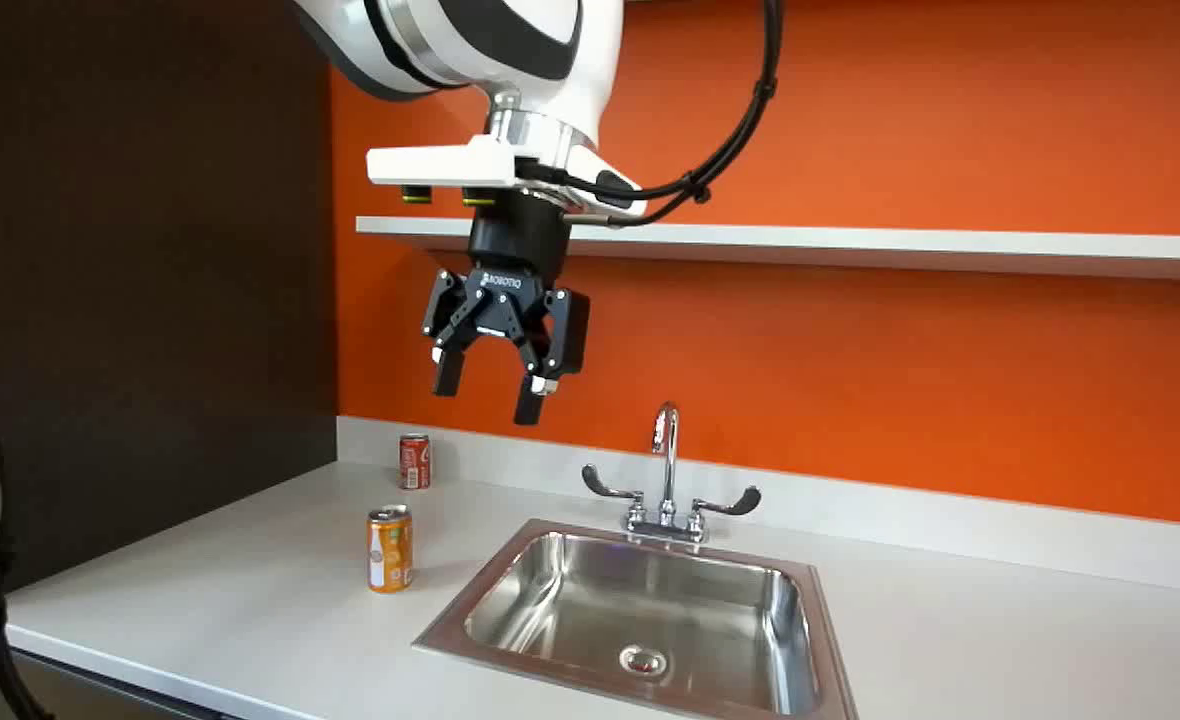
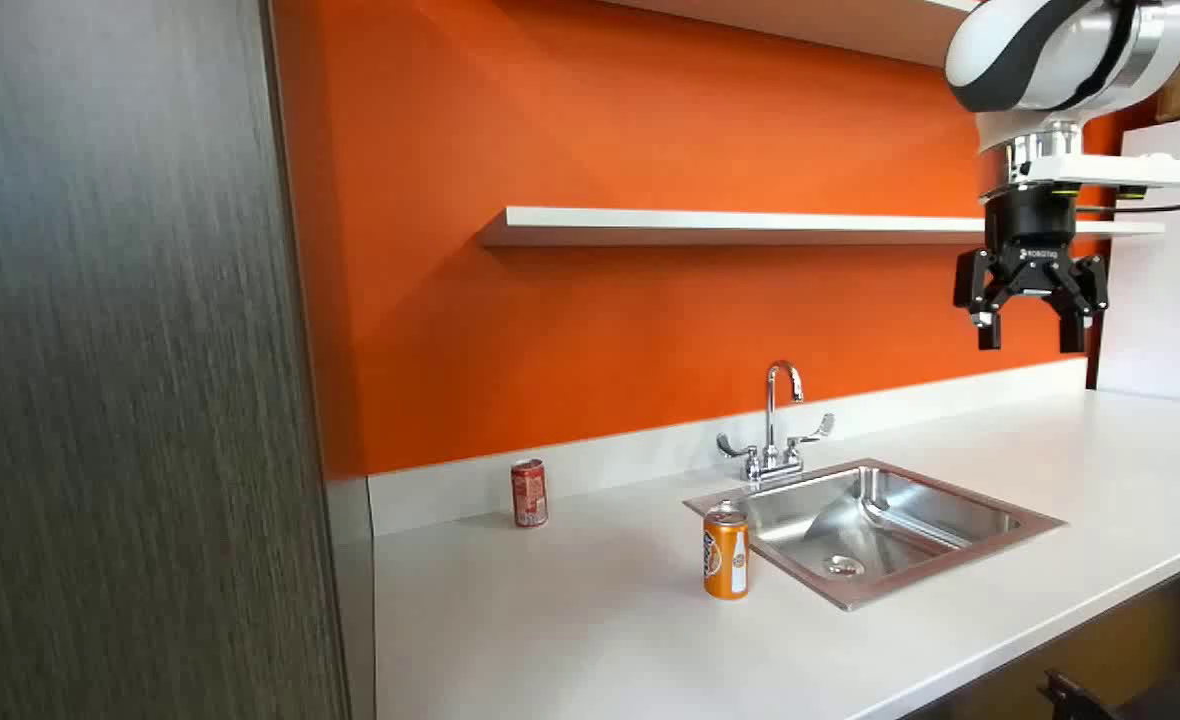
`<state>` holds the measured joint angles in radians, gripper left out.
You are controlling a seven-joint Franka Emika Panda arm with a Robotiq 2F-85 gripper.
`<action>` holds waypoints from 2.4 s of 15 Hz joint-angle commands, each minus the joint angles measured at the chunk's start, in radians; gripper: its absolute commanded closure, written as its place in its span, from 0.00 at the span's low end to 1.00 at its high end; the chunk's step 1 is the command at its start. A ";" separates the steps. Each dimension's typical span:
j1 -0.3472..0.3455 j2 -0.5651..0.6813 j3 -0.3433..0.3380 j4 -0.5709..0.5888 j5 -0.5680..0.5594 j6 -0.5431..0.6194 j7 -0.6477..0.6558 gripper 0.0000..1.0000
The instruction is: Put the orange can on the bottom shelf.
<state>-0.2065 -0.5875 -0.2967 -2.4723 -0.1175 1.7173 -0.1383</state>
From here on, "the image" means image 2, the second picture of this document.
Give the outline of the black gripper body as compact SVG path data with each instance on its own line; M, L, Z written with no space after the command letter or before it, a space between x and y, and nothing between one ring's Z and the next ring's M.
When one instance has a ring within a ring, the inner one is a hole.
M982 199L982 246L962 256L962 301L1052 295L1061 303L1100 301L1100 264L1071 261L1075 193L1002 188Z

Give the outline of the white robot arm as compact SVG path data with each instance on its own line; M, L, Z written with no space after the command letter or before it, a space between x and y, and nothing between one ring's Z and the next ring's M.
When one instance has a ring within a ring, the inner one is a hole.
M957 30L943 82L976 118L982 246L957 261L953 303L976 344L999 307L1035 295L1078 353L1109 307L1100 256L1071 256L1075 199L1180 188L1171 158L1090 158L1085 124L1157 97L1180 70L1180 0L980 0Z

